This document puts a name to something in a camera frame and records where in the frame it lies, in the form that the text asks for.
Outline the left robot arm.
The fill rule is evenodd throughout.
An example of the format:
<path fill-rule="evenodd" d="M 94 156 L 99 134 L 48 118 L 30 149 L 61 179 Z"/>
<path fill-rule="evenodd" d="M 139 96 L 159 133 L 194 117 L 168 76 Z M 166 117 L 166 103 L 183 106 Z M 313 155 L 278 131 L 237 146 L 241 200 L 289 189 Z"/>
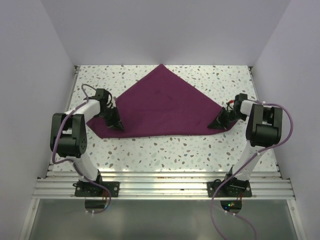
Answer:
<path fill-rule="evenodd" d="M 123 131 L 119 112 L 113 105 L 112 94 L 103 88 L 95 89 L 93 96 L 84 94 L 84 101 L 74 109 L 55 113 L 52 116 L 50 132 L 51 162 L 59 165 L 69 162 L 79 176 L 80 183 L 92 196 L 103 193 L 104 184 L 100 171 L 87 154 L 86 124 L 94 118 L 101 118 L 104 125 L 112 130 Z"/>

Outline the purple surgical cloth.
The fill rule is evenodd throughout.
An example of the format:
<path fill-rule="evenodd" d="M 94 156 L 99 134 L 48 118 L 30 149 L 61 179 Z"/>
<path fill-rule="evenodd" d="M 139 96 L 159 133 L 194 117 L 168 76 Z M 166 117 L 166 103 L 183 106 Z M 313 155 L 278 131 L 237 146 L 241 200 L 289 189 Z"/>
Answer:
<path fill-rule="evenodd" d="M 116 98 L 123 130 L 102 117 L 87 126 L 101 139 L 156 136 L 205 136 L 225 132 L 208 125 L 222 107 L 160 64 Z"/>

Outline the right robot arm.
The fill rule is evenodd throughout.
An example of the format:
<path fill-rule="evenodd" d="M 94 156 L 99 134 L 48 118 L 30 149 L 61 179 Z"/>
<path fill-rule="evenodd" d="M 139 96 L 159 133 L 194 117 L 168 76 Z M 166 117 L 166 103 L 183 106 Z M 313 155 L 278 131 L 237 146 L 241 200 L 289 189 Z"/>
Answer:
<path fill-rule="evenodd" d="M 223 180 L 216 179 L 207 183 L 209 197 L 251 197 L 249 180 L 263 155 L 259 151 L 275 146 L 281 140 L 283 110 L 248 100 L 248 95 L 244 93 L 229 101 L 227 107 L 223 107 L 207 127 L 227 130 L 238 120 L 248 120 L 245 131 L 246 146 L 239 161 L 231 167 Z"/>

